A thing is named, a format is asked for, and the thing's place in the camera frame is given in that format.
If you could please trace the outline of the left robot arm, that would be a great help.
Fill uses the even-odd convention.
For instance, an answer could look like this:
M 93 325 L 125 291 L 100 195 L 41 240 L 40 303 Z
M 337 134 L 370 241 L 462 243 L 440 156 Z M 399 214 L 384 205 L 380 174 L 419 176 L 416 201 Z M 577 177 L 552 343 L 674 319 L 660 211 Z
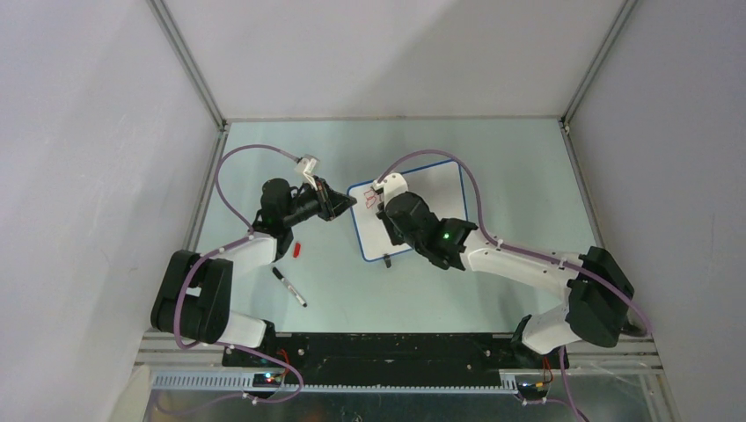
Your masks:
M 268 180 L 245 236 L 204 255 L 188 250 L 172 254 L 150 313 L 152 327 L 198 343 L 244 346 L 255 365 L 271 364 L 278 343 L 266 334 L 270 323 L 231 309 L 234 281 L 283 258 L 297 224 L 312 217 L 332 221 L 356 202 L 320 177 L 299 187 L 283 178 Z

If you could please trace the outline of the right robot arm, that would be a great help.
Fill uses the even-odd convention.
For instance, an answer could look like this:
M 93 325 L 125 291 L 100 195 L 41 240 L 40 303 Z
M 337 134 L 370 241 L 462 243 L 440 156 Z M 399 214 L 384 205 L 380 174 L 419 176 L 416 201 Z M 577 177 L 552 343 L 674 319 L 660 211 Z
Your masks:
M 495 274 L 559 299 L 559 305 L 524 317 L 516 328 L 511 353 L 522 367 L 535 367 L 548 353 L 577 341 L 612 348 L 628 322 L 634 288 L 603 248 L 572 254 L 510 246 L 485 237 L 473 222 L 438 218 L 411 192 L 378 206 L 376 216 L 392 244 L 408 245 L 433 266 Z

